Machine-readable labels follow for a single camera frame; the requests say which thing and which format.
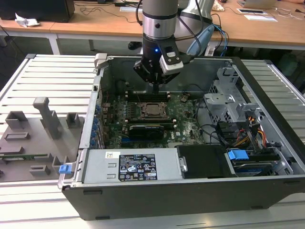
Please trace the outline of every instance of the white table leg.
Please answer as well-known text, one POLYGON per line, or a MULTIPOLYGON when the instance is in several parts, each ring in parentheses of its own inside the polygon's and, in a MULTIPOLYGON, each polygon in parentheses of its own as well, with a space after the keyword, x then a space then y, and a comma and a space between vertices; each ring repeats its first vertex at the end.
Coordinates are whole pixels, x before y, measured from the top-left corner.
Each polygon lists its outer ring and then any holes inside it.
POLYGON ((49 39, 53 54, 60 55, 61 54, 61 44, 59 42, 59 39, 57 38, 57 35, 54 33, 50 33, 48 35, 48 39, 49 39))
POLYGON ((216 42, 209 42, 208 46, 206 47, 204 55, 205 56, 213 56, 216 47, 217 47, 217 43, 216 42))
POLYGON ((91 51, 95 50, 93 40, 89 40, 89 47, 91 51))
POLYGON ((4 38, 5 36, 0 36, 0 47, 6 47, 8 45, 4 38))

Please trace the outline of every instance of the black cover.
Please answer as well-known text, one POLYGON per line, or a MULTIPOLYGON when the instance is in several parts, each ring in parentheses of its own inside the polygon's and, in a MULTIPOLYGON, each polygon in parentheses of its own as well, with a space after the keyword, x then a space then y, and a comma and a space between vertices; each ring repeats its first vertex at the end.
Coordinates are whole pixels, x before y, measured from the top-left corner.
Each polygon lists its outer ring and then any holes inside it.
POLYGON ((185 179, 232 177, 221 145, 181 145, 177 149, 186 161, 185 179))
POLYGON ((15 19, 15 13, 38 21, 68 22, 74 13, 73 0, 0 0, 0 17, 15 19))

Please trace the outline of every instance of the blue cable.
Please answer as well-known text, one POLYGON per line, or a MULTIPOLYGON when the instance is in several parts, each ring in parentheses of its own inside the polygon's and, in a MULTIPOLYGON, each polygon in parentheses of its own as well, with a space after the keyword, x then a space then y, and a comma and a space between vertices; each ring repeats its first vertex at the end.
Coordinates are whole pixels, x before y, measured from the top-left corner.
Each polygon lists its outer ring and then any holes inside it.
POLYGON ((224 32, 222 29, 220 29, 217 25, 214 25, 214 24, 213 24, 213 26, 214 26, 216 29, 218 29, 218 30, 221 32, 221 34, 224 36, 224 49, 223 49, 223 52, 220 54, 220 56, 223 56, 224 51, 227 50, 227 45, 228 45, 228 43, 227 43, 227 38, 226 38, 226 36, 225 36, 225 32, 224 32))

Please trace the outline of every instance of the computer case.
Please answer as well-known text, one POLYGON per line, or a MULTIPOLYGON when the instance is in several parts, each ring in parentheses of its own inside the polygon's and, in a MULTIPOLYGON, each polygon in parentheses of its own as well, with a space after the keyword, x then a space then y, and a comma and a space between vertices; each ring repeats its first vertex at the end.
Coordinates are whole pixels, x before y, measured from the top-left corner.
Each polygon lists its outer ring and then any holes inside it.
POLYGON ((13 20, 17 13, 38 21, 69 22, 74 10, 73 0, 0 0, 2 20, 13 20))

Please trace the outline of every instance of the paper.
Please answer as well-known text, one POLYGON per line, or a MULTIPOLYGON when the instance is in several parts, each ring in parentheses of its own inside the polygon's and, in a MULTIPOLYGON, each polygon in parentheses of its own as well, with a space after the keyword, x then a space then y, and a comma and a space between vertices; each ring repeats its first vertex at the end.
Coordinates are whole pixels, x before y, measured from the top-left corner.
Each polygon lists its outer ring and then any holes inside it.
POLYGON ((212 10, 214 10, 214 11, 224 11, 224 8, 223 8, 222 5, 219 4, 218 0, 215 0, 214 4, 213 4, 213 7, 212 7, 212 10))
POLYGON ((273 17, 266 17, 266 16, 257 16, 257 15, 244 15, 248 20, 252 21, 277 21, 273 17))
POLYGON ((15 22, 17 22, 20 26, 27 28, 28 26, 40 25, 36 19, 26 19, 18 16, 16 13, 15 22))

